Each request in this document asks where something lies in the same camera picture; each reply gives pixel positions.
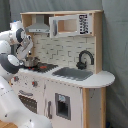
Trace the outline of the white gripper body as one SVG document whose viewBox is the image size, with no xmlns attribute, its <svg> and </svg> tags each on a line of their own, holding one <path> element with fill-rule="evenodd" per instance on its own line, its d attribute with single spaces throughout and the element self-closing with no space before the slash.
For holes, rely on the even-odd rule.
<svg viewBox="0 0 128 128">
<path fill-rule="evenodd" d="M 32 38 L 30 35 L 28 35 L 21 45 L 16 49 L 16 55 L 19 60 L 22 60 L 25 58 L 25 56 L 28 54 L 28 52 L 33 47 Z"/>
</svg>

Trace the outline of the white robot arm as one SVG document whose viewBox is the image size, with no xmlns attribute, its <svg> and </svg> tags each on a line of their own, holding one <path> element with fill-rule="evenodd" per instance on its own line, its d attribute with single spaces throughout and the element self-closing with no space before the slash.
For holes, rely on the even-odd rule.
<svg viewBox="0 0 128 128">
<path fill-rule="evenodd" d="M 18 128 L 52 128 L 50 120 L 27 109 L 15 94 L 9 81 L 19 71 L 20 60 L 33 47 L 21 21 L 0 32 L 0 120 Z"/>
</svg>

